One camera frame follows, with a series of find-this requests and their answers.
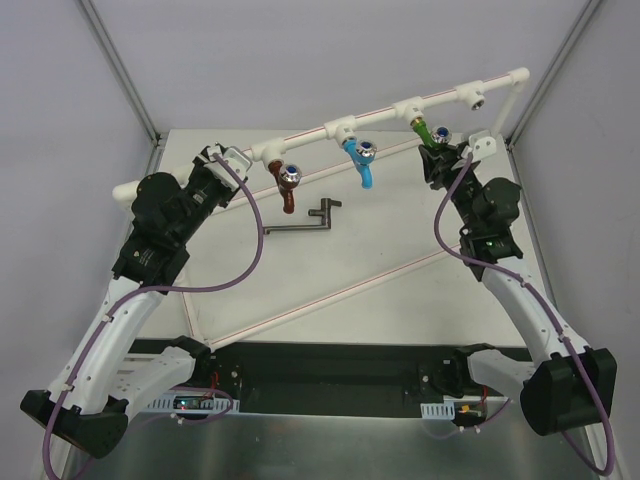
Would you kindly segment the green plastic water faucet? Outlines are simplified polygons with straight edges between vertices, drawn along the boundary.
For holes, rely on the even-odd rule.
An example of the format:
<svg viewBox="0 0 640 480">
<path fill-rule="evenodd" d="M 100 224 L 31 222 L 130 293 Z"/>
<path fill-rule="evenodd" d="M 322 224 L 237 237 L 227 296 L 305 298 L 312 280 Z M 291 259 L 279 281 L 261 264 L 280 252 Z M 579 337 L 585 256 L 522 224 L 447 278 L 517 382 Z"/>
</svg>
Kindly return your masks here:
<svg viewBox="0 0 640 480">
<path fill-rule="evenodd" d="M 452 138 L 452 133 L 446 126 L 430 129 L 422 117 L 414 119 L 410 126 L 427 148 L 440 150 L 448 145 Z"/>
</svg>

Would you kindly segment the white PVC pipe frame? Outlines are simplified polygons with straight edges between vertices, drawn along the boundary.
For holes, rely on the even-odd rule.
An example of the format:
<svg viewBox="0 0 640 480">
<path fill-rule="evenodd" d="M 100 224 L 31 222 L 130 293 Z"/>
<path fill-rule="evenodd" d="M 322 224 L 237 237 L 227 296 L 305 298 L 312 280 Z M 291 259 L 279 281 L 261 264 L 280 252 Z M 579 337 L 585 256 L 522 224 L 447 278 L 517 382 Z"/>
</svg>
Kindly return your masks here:
<svg viewBox="0 0 640 480">
<path fill-rule="evenodd" d="M 341 151 L 344 151 L 342 149 L 343 142 L 348 138 L 363 140 L 364 138 L 359 138 L 358 136 L 356 136 L 356 132 L 358 130 L 364 129 L 364 127 L 367 127 L 369 125 L 374 125 L 390 120 L 402 120 L 408 126 L 410 126 L 410 123 L 417 117 L 422 117 L 425 120 L 425 110 L 448 103 L 464 103 L 471 111 L 477 111 L 484 105 L 486 101 L 486 92 L 497 90 L 503 87 L 509 87 L 509 93 L 504 100 L 503 105 L 499 110 L 499 113 L 496 116 L 492 127 L 489 129 L 490 134 L 495 139 L 497 139 L 497 137 L 501 135 L 501 130 L 514 104 L 516 103 L 517 97 L 525 88 L 526 84 L 529 81 L 529 78 L 529 69 L 527 69 L 526 67 L 521 67 L 488 80 L 476 80 L 467 82 L 443 92 L 438 92 L 427 96 L 416 96 L 409 99 L 401 100 L 393 103 L 389 107 L 385 107 L 375 111 L 362 113 L 356 116 L 348 115 L 340 117 L 328 121 L 314 129 L 303 131 L 286 138 L 272 138 L 264 142 L 251 145 L 249 148 L 241 151 L 252 160 L 252 165 L 262 164 L 265 171 L 268 171 L 268 165 L 270 162 L 274 160 L 282 160 L 284 162 L 285 154 L 294 149 L 306 147 L 307 145 L 311 145 L 319 141 L 333 140 L 336 142 Z M 421 144 L 423 143 L 417 135 L 416 139 L 408 140 L 403 143 L 392 145 L 390 147 L 385 147 L 382 150 L 377 150 L 375 159 L 384 159 L 386 157 L 390 157 L 392 155 L 407 151 L 410 148 L 417 147 Z M 349 171 L 350 169 L 356 171 L 351 158 L 348 162 L 343 162 L 331 167 L 318 170 L 316 172 L 312 172 L 307 177 L 302 174 L 302 180 L 300 184 L 304 186 L 314 181 L 328 178 L 331 175 L 337 175 L 339 173 Z M 112 196 L 123 210 L 127 210 L 131 213 L 133 212 L 133 203 L 134 200 L 136 200 L 140 196 L 140 191 L 142 190 L 142 182 L 143 180 L 133 181 L 117 185 L 113 188 Z M 226 208 L 238 208 L 240 206 L 244 206 L 245 204 L 251 206 L 253 204 L 251 204 L 250 200 L 257 205 L 258 200 L 270 198 L 272 196 L 275 196 L 276 194 L 280 195 L 276 186 L 276 182 L 274 186 L 270 186 L 262 190 L 248 190 L 248 192 L 248 194 L 243 193 L 243 196 L 241 196 L 241 198 L 238 200 L 231 200 L 230 207 Z M 280 316 L 265 320 L 262 323 L 252 325 L 247 329 L 224 336 L 219 340 L 212 340 L 202 337 L 202 332 L 198 330 L 200 328 L 200 324 L 198 323 L 198 326 L 196 328 L 190 317 L 191 313 L 193 312 L 191 312 L 189 308 L 194 306 L 192 297 L 196 293 L 205 293 L 204 288 L 205 287 L 193 287 L 187 285 L 180 287 L 177 292 L 181 295 L 187 323 L 189 325 L 189 328 L 193 329 L 192 333 L 196 335 L 195 339 L 199 341 L 205 341 L 212 348 L 212 350 L 216 350 L 222 348 L 223 346 L 230 345 L 246 338 L 250 338 L 253 335 L 272 329 L 280 324 L 294 321 L 298 317 L 311 313 L 312 310 L 316 309 L 315 307 L 313 307 L 313 305 L 319 305 L 318 308 L 324 306 L 324 304 L 329 305 L 329 303 L 331 303 L 331 298 L 335 297 L 336 301 L 342 299 L 342 297 L 347 298 L 347 293 L 343 293 L 341 291 L 336 293 L 335 295 L 332 294 L 332 296 L 329 296 L 326 299 L 321 299 L 318 302 L 302 306 L 297 310 L 291 311 L 290 313 L 284 313 Z"/>
</svg>

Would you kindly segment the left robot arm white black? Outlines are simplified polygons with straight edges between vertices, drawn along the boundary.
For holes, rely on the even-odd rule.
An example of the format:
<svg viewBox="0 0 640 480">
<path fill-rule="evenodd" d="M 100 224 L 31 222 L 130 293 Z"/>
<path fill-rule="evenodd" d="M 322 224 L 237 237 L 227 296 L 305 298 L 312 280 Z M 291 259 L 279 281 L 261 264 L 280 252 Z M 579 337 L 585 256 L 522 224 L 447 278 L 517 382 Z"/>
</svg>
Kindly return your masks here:
<svg viewBox="0 0 640 480">
<path fill-rule="evenodd" d="M 60 374 L 28 391 L 21 410 L 44 429 L 41 455 L 65 442 L 94 459 L 109 455 L 134 417 L 173 387 L 208 390 L 215 377 L 211 350 L 188 336 L 127 377 L 120 366 L 138 333 L 168 293 L 195 293 L 177 284 L 187 244 L 217 208 L 246 191 L 252 160 L 221 145 L 206 146 L 183 179 L 152 173 L 134 187 L 132 230 L 112 268 L 107 293 L 89 330 Z"/>
</svg>

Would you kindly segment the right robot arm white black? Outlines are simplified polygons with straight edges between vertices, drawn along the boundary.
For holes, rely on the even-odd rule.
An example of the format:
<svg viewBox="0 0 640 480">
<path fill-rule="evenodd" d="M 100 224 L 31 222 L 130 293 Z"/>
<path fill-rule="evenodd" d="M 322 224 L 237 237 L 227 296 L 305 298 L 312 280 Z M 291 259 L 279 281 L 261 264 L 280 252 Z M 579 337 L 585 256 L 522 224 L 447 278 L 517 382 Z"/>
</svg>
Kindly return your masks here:
<svg viewBox="0 0 640 480">
<path fill-rule="evenodd" d="M 468 143 L 418 151 L 426 183 L 445 190 L 443 202 L 463 222 L 454 257 L 498 300 L 531 357 L 518 362 L 486 344 L 465 347 L 450 369 L 452 387 L 466 395 L 483 385 L 502 393 L 540 436 L 596 423 L 609 430 L 616 360 L 608 349 L 591 347 L 535 285 L 511 231 L 520 186 L 503 177 L 481 183 Z"/>
</svg>

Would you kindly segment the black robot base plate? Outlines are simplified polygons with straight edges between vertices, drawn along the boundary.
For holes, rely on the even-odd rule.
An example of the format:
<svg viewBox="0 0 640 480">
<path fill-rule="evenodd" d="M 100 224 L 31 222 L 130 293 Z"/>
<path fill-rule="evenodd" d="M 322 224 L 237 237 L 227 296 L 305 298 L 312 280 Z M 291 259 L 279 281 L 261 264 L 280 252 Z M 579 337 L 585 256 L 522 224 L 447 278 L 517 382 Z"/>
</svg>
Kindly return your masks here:
<svg viewBox="0 0 640 480">
<path fill-rule="evenodd" d="M 242 413 L 416 418 L 423 404 L 482 395 L 478 385 L 456 383 L 451 346 L 238 342 L 212 351 L 180 336 L 137 340 L 130 350 L 167 347 L 195 358 L 187 386 L 216 388 Z"/>
</svg>

